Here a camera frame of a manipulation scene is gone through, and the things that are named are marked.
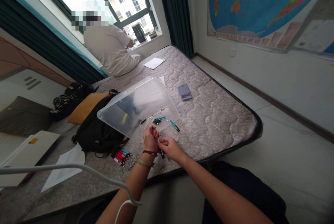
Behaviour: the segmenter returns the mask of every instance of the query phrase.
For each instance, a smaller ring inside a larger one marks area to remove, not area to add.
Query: hand
[[[151,151],[151,152],[158,152],[158,139],[161,136],[161,133],[159,133],[156,130],[157,127],[150,125],[145,129],[143,138],[144,138],[144,144],[145,144],[145,150]]]
[[[162,151],[164,151],[169,158],[179,164],[187,157],[187,155],[182,151],[174,138],[162,138],[160,140],[160,143],[158,143],[158,147]]]

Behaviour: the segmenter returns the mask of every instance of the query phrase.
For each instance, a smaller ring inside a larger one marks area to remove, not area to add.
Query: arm
[[[256,206],[226,186],[196,161],[187,156],[173,138],[158,143],[169,158],[182,166],[225,224],[272,222]]]
[[[133,47],[132,39],[126,34],[125,30],[120,30],[118,27],[114,25],[110,25],[110,27],[114,30],[116,37],[122,43],[123,46]]]
[[[145,150],[157,152],[157,140],[161,135],[158,131],[155,130],[155,126],[148,126],[144,132],[144,143]],[[142,159],[153,162],[154,156],[148,153],[144,153],[141,156]],[[133,198],[137,201],[140,200],[142,196],[144,186],[149,175],[151,168],[143,164],[137,163],[128,178],[125,181],[125,184],[129,187],[130,192]],[[125,189],[120,189],[109,205],[106,207],[98,221],[97,224],[105,223],[115,223],[117,212],[120,206],[124,201],[128,200],[129,197]],[[125,204],[119,214],[117,223],[132,223],[133,218],[135,217],[137,207],[132,204]]]

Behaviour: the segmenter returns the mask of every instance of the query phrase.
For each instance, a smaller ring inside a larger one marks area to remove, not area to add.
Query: teal curtain
[[[22,3],[24,0],[0,0],[0,27],[76,81],[95,83],[107,77],[87,61],[73,44],[65,43]]]
[[[174,46],[189,58],[194,53],[188,0],[162,0],[165,16]]]

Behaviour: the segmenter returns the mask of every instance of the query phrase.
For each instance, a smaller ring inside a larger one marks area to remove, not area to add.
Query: cushion
[[[0,132],[29,137],[48,130],[51,109],[21,96],[0,112]]]
[[[82,124],[96,104],[108,95],[109,93],[88,95],[86,99],[74,109],[67,122]]]

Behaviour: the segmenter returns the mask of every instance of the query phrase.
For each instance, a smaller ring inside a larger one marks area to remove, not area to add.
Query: red bracelet
[[[158,153],[157,152],[152,152],[152,151],[148,151],[148,150],[144,150],[143,153],[148,153],[150,155],[153,155],[154,157],[157,157],[158,156]]]

